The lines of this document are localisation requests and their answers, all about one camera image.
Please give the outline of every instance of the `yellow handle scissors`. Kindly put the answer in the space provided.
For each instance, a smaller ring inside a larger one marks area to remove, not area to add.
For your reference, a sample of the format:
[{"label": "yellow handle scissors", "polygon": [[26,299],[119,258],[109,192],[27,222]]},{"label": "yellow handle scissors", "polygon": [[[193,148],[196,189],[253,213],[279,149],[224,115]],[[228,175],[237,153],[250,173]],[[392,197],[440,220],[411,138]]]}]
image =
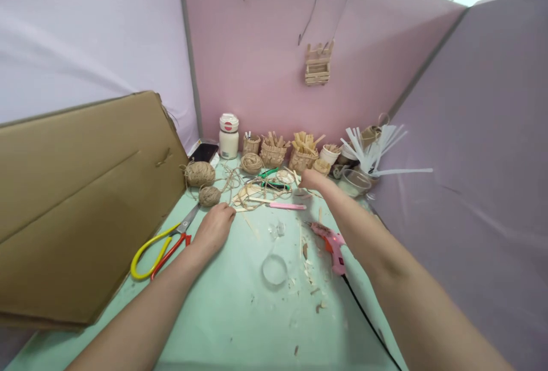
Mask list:
[{"label": "yellow handle scissors", "polygon": [[[135,278],[136,280],[144,280],[146,278],[150,277],[150,280],[152,281],[156,274],[160,271],[160,268],[163,267],[163,265],[167,262],[167,260],[170,259],[170,257],[173,255],[175,250],[183,243],[183,241],[186,241],[186,245],[190,244],[191,236],[187,236],[186,230],[190,223],[193,221],[194,217],[196,217],[196,214],[198,213],[198,210],[200,209],[200,204],[197,204],[194,206],[194,208],[188,213],[188,215],[184,218],[184,220],[173,227],[171,227],[169,230],[164,231],[161,234],[158,234],[157,236],[151,238],[149,241],[143,244],[141,248],[137,251],[135,256],[133,257],[133,260],[131,260],[131,276]],[[175,245],[167,252],[167,248],[170,246],[171,239],[174,235],[180,234],[181,238]],[[150,270],[148,270],[145,274],[139,274],[137,272],[137,262],[141,258],[141,255],[145,252],[145,250],[150,247],[151,244],[161,240],[162,238],[167,237],[166,241],[164,242],[164,245],[162,246],[162,249],[160,250],[160,254],[158,254],[158,257],[156,258],[156,261],[154,262],[154,265]]]}]

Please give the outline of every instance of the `table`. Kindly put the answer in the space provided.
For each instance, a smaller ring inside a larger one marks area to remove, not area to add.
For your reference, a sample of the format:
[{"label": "table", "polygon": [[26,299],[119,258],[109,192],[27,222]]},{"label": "table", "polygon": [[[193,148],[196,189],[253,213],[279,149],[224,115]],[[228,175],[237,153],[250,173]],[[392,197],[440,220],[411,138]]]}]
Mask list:
[{"label": "table", "polygon": [[[217,178],[226,176],[224,164],[234,168],[238,161],[222,160],[216,167]],[[219,188],[223,185],[224,181],[215,184]],[[229,198],[230,193],[225,192],[221,201]],[[293,199],[277,201],[290,203]],[[223,250],[191,289],[156,369],[182,369],[183,364],[188,369],[193,364],[191,368],[199,369],[266,365],[396,370],[348,287],[331,274],[331,257],[324,251],[323,241],[301,223],[317,220],[321,211],[322,223],[337,229],[326,203],[317,196],[295,202],[306,204],[308,210],[261,205],[254,211],[237,213]],[[195,204],[187,190],[166,218],[162,230],[180,222]],[[203,209],[198,212],[189,234],[195,234],[205,214]],[[278,222],[285,224],[285,235],[274,241],[268,226]],[[309,245],[308,275],[299,247],[301,236]],[[269,286],[261,270],[274,242],[274,253],[286,260],[289,274],[289,280],[277,288]],[[150,267],[160,247],[161,242],[144,255],[140,271]],[[396,361],[407,370],[367,275],[347,247],[342,252],[354,292]],[[64,369],[147,284],[148,281],[139,283],[128,277],[95,325],[81,334],[37,333],[7,370]],[[311,294],[316,288],[320,290]],[[325,308],[317,313],[316,307],[321,302]]]}]

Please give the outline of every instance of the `hot glue gun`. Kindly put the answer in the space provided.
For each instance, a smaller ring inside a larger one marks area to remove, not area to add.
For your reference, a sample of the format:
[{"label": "hot glue gun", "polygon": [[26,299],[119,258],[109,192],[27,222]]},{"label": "hot glue gun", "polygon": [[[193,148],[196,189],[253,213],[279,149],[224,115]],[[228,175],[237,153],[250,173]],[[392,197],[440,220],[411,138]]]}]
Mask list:
[{"label": "hot glue gun", "polygon": [[305,221],[312,231],[322,237],[325,241],[325,249],[331,253],[333,258],[332,268],[333,272],[337,275],[343,276],[346,274],[346,267],[344,265],[343,254],[341,253],[341,247],[346,244],[343,236],[336,233],[332,229],[324,226],[320,223],[310,223]]}]

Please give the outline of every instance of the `forearm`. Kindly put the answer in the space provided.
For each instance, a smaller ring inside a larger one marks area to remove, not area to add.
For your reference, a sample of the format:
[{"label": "forearm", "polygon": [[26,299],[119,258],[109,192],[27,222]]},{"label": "forearm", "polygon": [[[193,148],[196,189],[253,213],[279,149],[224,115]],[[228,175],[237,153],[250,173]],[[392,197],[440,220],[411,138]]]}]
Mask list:
[{"label": "forearm", "polygon": [[320,193],[348,248],[371,281],[401,278],[410,274],[416,261],[376,217],[328,179],[320,187]]},{"label": "forearm", "polygon": [[69,365],[70,371],[150,370],[211,250],[185,248]]},{"label": "forearm", "polygon": [[320,193],[368,274],[410,370],[511,369],[380,221],[329,180]]}]

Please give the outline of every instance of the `green tool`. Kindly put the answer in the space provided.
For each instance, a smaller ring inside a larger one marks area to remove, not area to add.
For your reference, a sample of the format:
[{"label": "green tool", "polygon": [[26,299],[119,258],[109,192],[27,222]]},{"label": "green tool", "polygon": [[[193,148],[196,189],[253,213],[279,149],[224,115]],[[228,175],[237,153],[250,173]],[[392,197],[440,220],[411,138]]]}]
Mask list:
[{"label": "green tool", "polygon": [[[277,172],[279,170],[279,167],[276,167],[276,168],[273,168],[271,170],[268,170],[268,171],[265,171],[261,174],[258,174],[256,177],[247,177],[248,180],[252,180],[252,179],[255,179],[255,178],[261,178],[261,179],[265,179],[266,177],[268,177],[270,174],[274,174],[275,172]],[[260,184],[261,187],[264,187],[265,185],[269,188],[274,188],[274,189],[279,189],[279,190],[286,190],[286,191],[290,191],[291,190],[291,187],[288,185],[288,184],[280,184],[280,183],[271,183],[271,182],[257,182],[257,184]]]}]

